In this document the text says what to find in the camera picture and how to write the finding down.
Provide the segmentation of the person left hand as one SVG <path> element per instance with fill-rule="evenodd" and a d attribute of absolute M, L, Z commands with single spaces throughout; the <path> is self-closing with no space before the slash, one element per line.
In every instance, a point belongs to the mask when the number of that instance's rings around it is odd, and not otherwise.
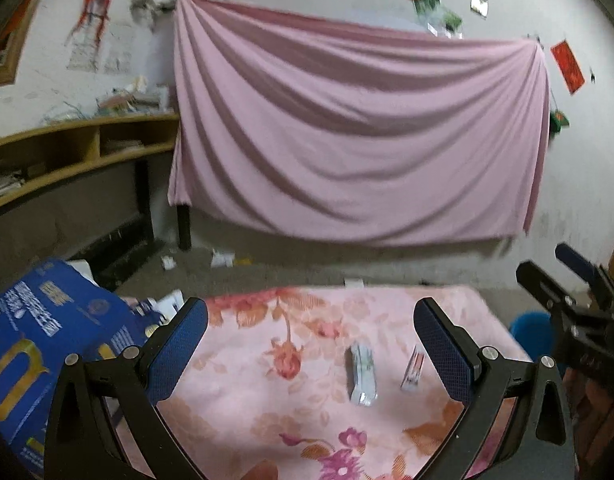
<path fill-rule="evenodd" d="M 278 480 L 279 469 L 271 460 L 262 460 L 249 469 L 241 480 Z"/>

